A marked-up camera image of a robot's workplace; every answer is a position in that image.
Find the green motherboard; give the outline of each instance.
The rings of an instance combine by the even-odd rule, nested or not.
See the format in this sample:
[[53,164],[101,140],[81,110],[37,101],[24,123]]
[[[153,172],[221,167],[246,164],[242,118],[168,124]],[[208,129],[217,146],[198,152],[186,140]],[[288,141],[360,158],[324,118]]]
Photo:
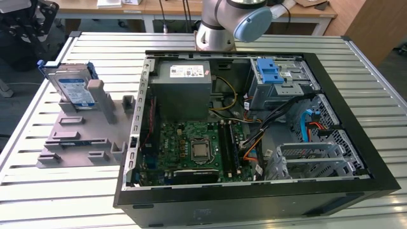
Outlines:
[[[229,125],[234,142],[244,139],[240,123]],[[182,122],[162,123],[156,168],[148,172],[153,186],[165,185],[170,171],[206,169],[218,171],[217,182],[250,181],[248,164],[240,165],[238,173],[230,176],[224,172],[224,150],[220,147],[218,123]]]

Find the wooden desk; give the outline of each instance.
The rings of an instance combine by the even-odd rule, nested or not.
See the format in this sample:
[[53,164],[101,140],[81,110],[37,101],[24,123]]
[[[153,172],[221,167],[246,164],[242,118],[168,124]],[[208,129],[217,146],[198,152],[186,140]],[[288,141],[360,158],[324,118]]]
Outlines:
[[[121,8],[97,9],[97,0],[53,0],[58,6],[57,18],[68,19],[141,19],[144,21],[145,32],[153,32],[153,20],[161,20],[161,8],[158,0],[142,0],[140,5],[122,4]],[[202,6],[201,3],[189,1],[190,19],[200,20]],[[182,1],[162,0],[162,8],[165,19],[184,20]],[[331,7],[324,11],[316,10],[313,7],[301,7],[294,5],[290,9],[292,23],[316,23],[312,35],[322,35],[331,19],[336,17],[336,13]],[[273,22],[286,22],[288,14],[284,14]]]
[[[184,15],[182,2],[180,0],[161,1],[165,15]],[[202,4],[196,2],[189,2],[190,15],[198,15],[202,12]],[[293,18],[336,18],[337,14],[333,9],[328,6],[324,11],[316,10],[313,7],[301,7],[294,5],[290,9],[290,17]],[[146,14],[161,14],[160,2],[158,0],[145,0],[144,13]]]

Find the desk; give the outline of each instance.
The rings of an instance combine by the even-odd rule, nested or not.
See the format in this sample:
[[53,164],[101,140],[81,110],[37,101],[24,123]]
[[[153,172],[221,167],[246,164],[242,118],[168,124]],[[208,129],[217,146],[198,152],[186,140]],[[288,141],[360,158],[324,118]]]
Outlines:
[[[407,105],[352,42],[340,37],[265,35],[238,51],[313,52],[387,163],[401,190],[328,217],[200,225],[198,228],[404,229]],[[57,60],[90,60],[112,99],[136,96],[145,50],[193,50],[192,34],[93,33],[68,38]],[[118,166],[37,169],[60,100],[45,80],[0,154],[1,229],[136,229],[112,207]]]
[[[145,32],[153,32],[153,20],[161,20],[161,8],[158,0],[142,0],[140,5],[122,4],[121,8],[97,9],[97,0],[53,0],[58,6],[57,18],[62,19],[141,19],[144,21]],[[165,19],[184,20],[184,8],[180,0],[162,0]],[[201,3],[189,2],[190,19],[200,20]],[[336,17],[331,7],[324,11],[313,7],[301,7],[294,5],[290,10],[292,23],[316,23],[312,35],[322,35],[326,26]],[[284,14],[273,22],[286,22],[288,14]]]

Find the aluminum slotted table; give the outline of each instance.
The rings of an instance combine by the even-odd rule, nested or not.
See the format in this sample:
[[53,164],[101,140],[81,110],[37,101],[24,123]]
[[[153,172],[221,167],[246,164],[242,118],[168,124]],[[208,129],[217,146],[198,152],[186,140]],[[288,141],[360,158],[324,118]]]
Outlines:
[[[301,229],[407,227],[407,104],[352,42],[340,37],[262,36],[236,42],[238,51],[313,52],[397,179],[401,190],[369,199],[329,217],[278,219],[193,228]],[[93,33],[70,37],[57,57],[90,60],[112,99],[136,96],[145,50],[193,50],[189,34]],[[34,164],[56,121],[60,99],[40,86],[0,154],[0,227],[137,228],[112,207],[118,166],[37,169]]]

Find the sticker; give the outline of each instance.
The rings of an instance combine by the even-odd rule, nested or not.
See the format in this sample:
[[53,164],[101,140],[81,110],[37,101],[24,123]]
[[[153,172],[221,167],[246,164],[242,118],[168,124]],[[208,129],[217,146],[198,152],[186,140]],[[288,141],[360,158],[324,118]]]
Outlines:
[[82,109],[94,105],[94,99],[88,90],[85,90],[86,83],[84,79],[58,79],[58,84],[68,96],[70,102]]
[[122,10],[122,13],[141,13],[138,10]]
[[290,73],[289,72],[280,72],[280,76],[290,77]]
[[172,65],[169,68],[170,78],[204,77],[202,65]]
[[265,154],[264,154],[264,156],[268,156],[268,157],[270,157],[270,154],[272,154],[272,150],[270,150],[270,149],[268,149],[268,150],[265,151]]
[[244,102],[244,110],[249,110],[249,103]]
[[256,171],[257,173],[260,174],[260,176],[262,175],[262,169],[261,167],[258,166],[258,164],[256,164]]
[[74,146],[73,142],[61,142],[60,143],[61,146]]

